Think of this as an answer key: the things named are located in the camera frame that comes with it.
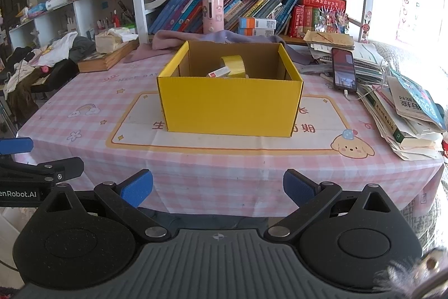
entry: yellow cardboard box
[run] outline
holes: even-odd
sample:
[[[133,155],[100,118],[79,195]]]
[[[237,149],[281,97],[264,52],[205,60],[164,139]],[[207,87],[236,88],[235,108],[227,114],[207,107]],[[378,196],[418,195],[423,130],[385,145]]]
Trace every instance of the yellow cardboard box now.
[[[206,77],[228,55],[249,79]],[[187,41],[157,85],[168,131],[290,137],[303,80],[282,44]]]

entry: red book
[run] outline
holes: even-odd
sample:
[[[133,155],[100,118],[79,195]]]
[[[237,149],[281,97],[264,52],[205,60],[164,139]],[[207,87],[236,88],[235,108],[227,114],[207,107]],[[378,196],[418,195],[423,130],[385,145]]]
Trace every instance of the red book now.
[[[313,27],[313,7],[303,7],[303,32],[311,31]]]
[[[346,10],[346,1],[345,0],[299,0],[299,3],[304,6],[313,6],[313,7],[333,7],[339,10]]]
[[[199,12],[202,12],[202,1],[199,2],[196,7],[193,8],[193,10],[190,12],[188,17],[185,19],[185,21],[182,23],[182,25],[179,27],[178,31],[183,32],[184,29],[188,26],[190,21],[197,16]]]
[[[290,22],[290,28],[288,30],[288,36],[300,38],[300,34],[303,32],[303,14],[304,6],[295,6],[292,12],[292,18]]]

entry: blue gripper pad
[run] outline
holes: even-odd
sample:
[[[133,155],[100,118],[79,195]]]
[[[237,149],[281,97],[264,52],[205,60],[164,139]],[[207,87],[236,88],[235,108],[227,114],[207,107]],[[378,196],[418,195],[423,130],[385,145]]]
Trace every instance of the blue gripper pad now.
[[[297,171],[288,169],[283,175],[283,191],[300,207],[319,193],[320,186]]]
[[[151,171],[142,169],[124,182],[118,184],[115,192],[136,208],[151,194],[153,184],[154,181]]]
[[[22,154],[24,152],[30,152],[33,147],[33,140],[29,137],[0,139],[1,155]]]

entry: table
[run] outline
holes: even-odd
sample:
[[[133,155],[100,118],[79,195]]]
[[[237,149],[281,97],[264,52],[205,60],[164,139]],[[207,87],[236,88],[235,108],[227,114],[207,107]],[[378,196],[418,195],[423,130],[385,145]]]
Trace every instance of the table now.
[[[31,137],[34,149],[16,160],[36,164],[79,156],[85,171],[70,181],[77,190],[148,168],[154,188],[142,206],[170,213],[286,216],[297,208],[283,192],[288,168],[345,190],[378,183],[399,209],[415,198],[414,215],[429,211],[443,160],[401,160],[361,102],[346,100],[318,76],[304,76],[291,138],[167,132],[156,76],[169,59],[79,74],[20,129],[18,136]],[[350,130],[355,138],[347,140]],[[345,149],[347,141],[357,143]]]

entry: cartoon placemat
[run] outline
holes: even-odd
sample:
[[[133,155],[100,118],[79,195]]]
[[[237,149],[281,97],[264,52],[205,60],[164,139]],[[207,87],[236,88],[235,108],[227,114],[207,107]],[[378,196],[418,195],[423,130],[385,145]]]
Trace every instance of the cartoon placemat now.
[[[352,158],[373,154],[370,150],[365,156],[347,152],[350,151],[348,142],[363,141],[351,138],[349,132],[345,132],[356,134],[349,129],[347,120],[331,98],[303,95],[299,112],[291,138],[171,133],[166,130],[158,92],[145,92],[129,105],[106,144],[111,148],[201,154],[254,154],[261,151],[264,154],[340,153]]]

